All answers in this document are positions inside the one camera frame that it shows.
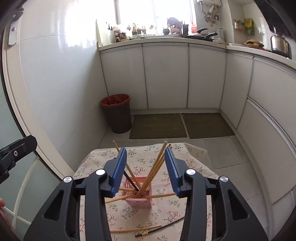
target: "countertop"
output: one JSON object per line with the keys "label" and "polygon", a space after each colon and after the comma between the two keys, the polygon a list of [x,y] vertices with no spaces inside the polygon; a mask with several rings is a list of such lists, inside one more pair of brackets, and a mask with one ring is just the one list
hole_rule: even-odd
{"label": "countertop", "polygon": [[223,44],[213,43],[213,42],[204,41],[204,40],[197,40],[197,39],[166,38],[166,37],[164,37],[164,38],[147,38],[147,39],[135,39],[135,40],[130,40],[130,41],[124,41],[124,42],[114,43],[114,44],[110,44],[110,45],[106,45],[106,46],[102,46],[102,47],[99,47],[99,45],[97,44],[97,47],[98,47],[99,51],[104,51],[107,49],[113,49],[113,48],[127,46],[127,45],[145,44],[145,43],[161,43],[161,42],[162,43],[167,42],[167,43],[198,44],[198,45],[212,46],[212,47],[225,49],[225,50],[245,52],[245,53],[269,58],[271,60],[280,62],[280,63],[296,70],[296,62],[295,61],[285,58],[281,55],[272,53],[272,52],[254,49],[254,48],[248,48],[248,47],[225,46]]}

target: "water heater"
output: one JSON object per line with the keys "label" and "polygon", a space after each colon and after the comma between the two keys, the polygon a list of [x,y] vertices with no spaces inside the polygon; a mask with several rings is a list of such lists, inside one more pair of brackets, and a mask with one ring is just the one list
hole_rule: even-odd
{"label": "water heater", "polygon": [[197,0],[198,3],[204,3],[204,4],[208,4],[208,5],[215,5],[218,7],[221,7],[221,0]]}

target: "floral tablecloth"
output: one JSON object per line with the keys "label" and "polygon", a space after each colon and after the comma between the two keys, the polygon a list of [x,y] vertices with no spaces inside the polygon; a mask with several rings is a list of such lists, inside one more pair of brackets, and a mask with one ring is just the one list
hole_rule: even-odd
{"label": "floral tablecloth", "polygon": [[[127,147],[127,163],[135,175],[148,175],[162,144],[150,146]],[[172,150],[176,158],[182,159],[189,168],[193,168],[205,177],[218,178],[218,176],[208,169],[202,161],[206,157],[207,151],[187,143],[173,143]],[[106,161],[116,157],[116,148],[97,149],[92,151],[82,162],[75,173],[74,178],[87,177],[97,169],[103,168]],[[170,178],[165,163],[152,181],[152,194],[172,193]],[[134,229],[152,225],[166,225],[185,215],[186,198],[179,199],[177,196],[168,196],[152,199],[151,208],[132,208],[126,201],[119,200],[106,204],[107,216],[110,230],[114,229]],[[85,241],[85,221],[84,221],[84,196],[80,202],[80,236],[81,241]],[[212,206],[210,196],[207,196],[207,239],[211,240],[212,234]],[[182,231],[183,221],[171,227],[152,233],[149,236],[135,238],[135,232],[114,233],[113,241],[179,241]]]}

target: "metal screw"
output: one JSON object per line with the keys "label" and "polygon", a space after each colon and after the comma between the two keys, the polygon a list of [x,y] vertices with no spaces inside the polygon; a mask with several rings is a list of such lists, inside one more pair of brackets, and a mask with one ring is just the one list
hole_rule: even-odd
{"label": "metal screw", "polygon": [[102,176],[102,175],[105,174],[105,170],[104,170],[104,169],[99,169],[99,170],[96,171],[96,174],[97,174],[98,176]]}
{"label": "metal screw", "polygon": [[69,183],[69,182],[72,181],[72,177],[65,177],[65,178],[63,179],[63,181],[64,181],[65,183]]}
{"label": "metal screw", "polygon": [[224,183],[228,182],[228,180],[229,180],[228,177],[225,177],[225,176],[220,177],[220,181],[222,181]]}
{"label": "metal screw", "polygon": [[187,170],[186,170],[186,173],[187,173],[188,175],[194,175],[194,174],[196,173],[196,171],[193,170],[193,169],[187,169]]}

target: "window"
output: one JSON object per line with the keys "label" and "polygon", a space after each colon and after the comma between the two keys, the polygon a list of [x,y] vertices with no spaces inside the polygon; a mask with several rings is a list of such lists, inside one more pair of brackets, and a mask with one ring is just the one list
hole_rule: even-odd
{"label": "window", "polygon": [[175,17],[179,21],[196,24],[193,0],[115,0],[117,5],[117,19],[124,26],[135,23],[147,29],[147,34],[163,34],[163,27],[167,27],[167,18]]}

